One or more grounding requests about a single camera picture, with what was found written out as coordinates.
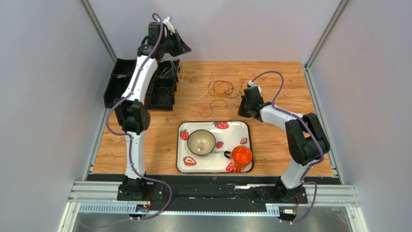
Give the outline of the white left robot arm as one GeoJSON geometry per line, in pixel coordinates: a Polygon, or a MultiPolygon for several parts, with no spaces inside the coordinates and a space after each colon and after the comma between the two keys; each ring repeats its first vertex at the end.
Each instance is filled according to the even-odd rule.
{"type": "Polygon", "coordinates": [[[165,54],[176,57],[191,51],[169,20],[167,17],[162,22],[149,24],[148,36],[137,51],[131,80],[114,106],[127,142],[127,166],[119,190],[140,197],[147,194],[144,138],[150,125],[150,114],[145,107],[145,97],[150,81],[165,54]]]}

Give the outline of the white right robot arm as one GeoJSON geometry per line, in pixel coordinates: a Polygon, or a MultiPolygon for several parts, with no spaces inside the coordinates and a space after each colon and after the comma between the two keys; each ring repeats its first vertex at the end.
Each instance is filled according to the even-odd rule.
{"type": "Polygon", "coordinates": [[[238,115],[285,131],[291,161],[280,177],[278,186],[281,189],[301,186],[309,169],[322,162],[330,151],[329,140],[316,114],[296,114],[264,102],[258,86],[248,84],[244,89],[238,115]]]}

